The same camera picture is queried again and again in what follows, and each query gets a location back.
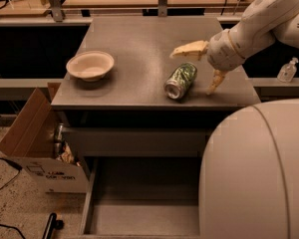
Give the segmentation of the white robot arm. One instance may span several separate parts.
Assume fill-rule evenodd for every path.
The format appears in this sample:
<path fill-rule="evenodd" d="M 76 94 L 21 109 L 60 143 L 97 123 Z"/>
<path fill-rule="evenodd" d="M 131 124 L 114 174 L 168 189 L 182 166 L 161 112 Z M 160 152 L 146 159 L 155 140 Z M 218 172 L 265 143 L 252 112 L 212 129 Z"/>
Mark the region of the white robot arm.
<path fill-rule="evenodd" d="M 231 29 L 173 52 L 205 57 L 213 92 L 275 41 L 299 48 L 299 0 L 254 0 Z M 299 239 L 299 99 L 253 105 L 220 123 L 205 147 L 198 200 L 200 239 Z"/>

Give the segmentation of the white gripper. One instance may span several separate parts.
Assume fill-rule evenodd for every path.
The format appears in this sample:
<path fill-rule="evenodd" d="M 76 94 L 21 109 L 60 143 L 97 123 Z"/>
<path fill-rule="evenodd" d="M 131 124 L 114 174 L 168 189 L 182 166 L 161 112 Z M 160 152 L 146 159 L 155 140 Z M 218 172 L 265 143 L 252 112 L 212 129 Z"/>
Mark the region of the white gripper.
<path fill-rule="evenodd" d="M 228 29 L 211 37 L 209 42 L 201 40 L 176 47 L 169 56 L 171 58 L 192 57 L 200 60 L 206 53 L 208 63 L 215 69 L 212 81 L 206 90 L 206 93 L 211 95 L 224 81 L 227 71 L 234 70 L 244 62 L 233 48 Z"/>

